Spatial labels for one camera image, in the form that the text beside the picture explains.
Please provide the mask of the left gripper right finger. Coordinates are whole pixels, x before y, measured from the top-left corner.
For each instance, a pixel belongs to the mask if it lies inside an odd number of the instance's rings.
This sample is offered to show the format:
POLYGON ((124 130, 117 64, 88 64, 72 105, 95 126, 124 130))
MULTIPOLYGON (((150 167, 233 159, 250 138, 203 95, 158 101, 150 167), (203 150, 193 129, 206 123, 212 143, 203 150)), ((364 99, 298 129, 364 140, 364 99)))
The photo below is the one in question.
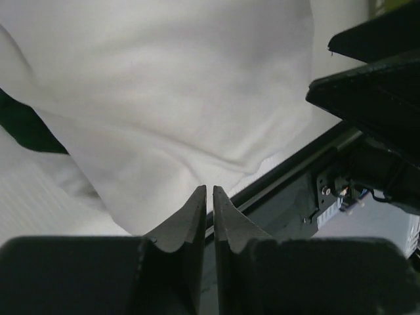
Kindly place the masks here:
POLYGON ((221 314, 418 314, 419 278, 381 238, 276 241, 213 189, 221 314))

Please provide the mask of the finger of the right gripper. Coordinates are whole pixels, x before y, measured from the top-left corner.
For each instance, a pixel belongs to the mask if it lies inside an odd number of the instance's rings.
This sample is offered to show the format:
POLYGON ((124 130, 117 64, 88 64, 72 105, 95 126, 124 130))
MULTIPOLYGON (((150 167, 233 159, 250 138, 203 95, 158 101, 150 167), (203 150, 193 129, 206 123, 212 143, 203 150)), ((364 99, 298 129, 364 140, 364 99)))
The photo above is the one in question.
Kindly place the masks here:
POLYGON ((419 50, 317 79, 306 100, 419 160, 419 50))
POLYGON ((419 7, 400 6, 334 35, 329 51, 365 63, 419 48, 419 7))

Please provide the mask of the white and green t-shirt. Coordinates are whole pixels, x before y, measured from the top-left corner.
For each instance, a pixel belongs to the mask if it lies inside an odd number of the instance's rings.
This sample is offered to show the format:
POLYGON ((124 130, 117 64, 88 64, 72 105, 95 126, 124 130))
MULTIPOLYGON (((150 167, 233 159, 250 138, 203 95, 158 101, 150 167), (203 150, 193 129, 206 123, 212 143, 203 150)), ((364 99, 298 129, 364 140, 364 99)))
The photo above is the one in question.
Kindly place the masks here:
POLYGON ((1 88, 144 234, 310 122, 308 1, 2 1, 1 88))

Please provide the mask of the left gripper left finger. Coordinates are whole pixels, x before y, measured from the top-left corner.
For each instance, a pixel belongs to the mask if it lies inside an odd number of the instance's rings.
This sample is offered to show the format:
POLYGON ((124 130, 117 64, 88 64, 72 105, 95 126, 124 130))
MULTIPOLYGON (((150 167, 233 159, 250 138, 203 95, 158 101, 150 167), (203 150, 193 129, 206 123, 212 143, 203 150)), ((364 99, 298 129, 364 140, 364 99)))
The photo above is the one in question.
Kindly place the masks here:
POLYGON ((206 188, 144 236, 24 236, 1 247, 2 314, 197 314, 206 188))

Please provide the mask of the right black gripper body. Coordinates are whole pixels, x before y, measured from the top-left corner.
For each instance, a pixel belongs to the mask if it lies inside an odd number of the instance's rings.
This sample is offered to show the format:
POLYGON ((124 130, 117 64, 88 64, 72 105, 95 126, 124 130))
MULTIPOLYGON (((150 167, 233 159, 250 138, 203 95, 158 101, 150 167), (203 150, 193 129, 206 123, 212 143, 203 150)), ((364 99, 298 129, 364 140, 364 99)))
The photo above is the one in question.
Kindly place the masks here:
POLYGON ((347 146, 350 182, 371 192, 375 201, 419 215, 419 168, 396 151, 366 135, 347 146))

